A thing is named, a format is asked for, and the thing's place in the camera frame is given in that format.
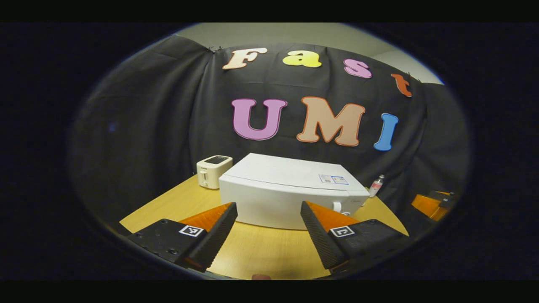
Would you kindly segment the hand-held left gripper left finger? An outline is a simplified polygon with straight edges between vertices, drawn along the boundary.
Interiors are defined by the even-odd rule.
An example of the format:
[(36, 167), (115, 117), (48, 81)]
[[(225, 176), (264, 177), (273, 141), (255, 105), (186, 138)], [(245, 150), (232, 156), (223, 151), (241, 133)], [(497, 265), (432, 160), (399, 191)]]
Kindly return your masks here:
[(162, 218), (128, 239), (177, 266), (205, 272), (211, 267), (237, 218), (235, 202), (181, 221)]

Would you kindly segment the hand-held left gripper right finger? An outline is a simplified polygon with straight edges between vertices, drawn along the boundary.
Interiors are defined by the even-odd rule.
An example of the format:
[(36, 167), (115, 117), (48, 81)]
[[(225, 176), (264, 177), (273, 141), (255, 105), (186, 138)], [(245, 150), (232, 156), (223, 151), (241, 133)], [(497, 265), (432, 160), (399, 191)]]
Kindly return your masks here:
[(309, 201), (302, 202), (300, 215), (326, 270), (366, 270), (410, 242), (377, 219), (360, 222)]

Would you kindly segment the white microwave oven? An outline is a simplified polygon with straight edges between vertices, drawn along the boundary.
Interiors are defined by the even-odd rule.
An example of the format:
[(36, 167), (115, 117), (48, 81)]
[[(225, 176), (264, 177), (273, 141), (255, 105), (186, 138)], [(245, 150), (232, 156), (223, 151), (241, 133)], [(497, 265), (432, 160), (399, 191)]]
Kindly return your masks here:
[(303, 201), (352, 215), (369, 198), (342, 165), (249, 153), (219, 178), (221, 202), (237, 205), (237, 221), (304, 230)]

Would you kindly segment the small clear pink-label bottle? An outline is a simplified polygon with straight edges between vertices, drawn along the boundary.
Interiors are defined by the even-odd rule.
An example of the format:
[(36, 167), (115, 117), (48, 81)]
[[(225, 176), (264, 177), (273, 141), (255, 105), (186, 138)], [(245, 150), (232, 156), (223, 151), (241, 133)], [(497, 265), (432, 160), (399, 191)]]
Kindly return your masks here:
[(370, 188), (369, 188), (369, 197), (375, 197), (377, 192), (379, 192), (380, 188), (383, 186), (383, 182), (385, 179), (385, 175), (379, 175), (377, 179), (375, 179)]

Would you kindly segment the white toaster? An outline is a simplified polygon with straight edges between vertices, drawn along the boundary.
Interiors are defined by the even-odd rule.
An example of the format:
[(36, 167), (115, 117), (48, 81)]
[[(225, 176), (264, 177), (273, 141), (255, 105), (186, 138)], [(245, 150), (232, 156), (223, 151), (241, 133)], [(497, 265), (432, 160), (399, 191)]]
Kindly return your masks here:
[(208, 189), (219, 189), (219, 178), (233, 166), (233, 158), (223, 155), (208, 157), (196, 164), (198, 185)]

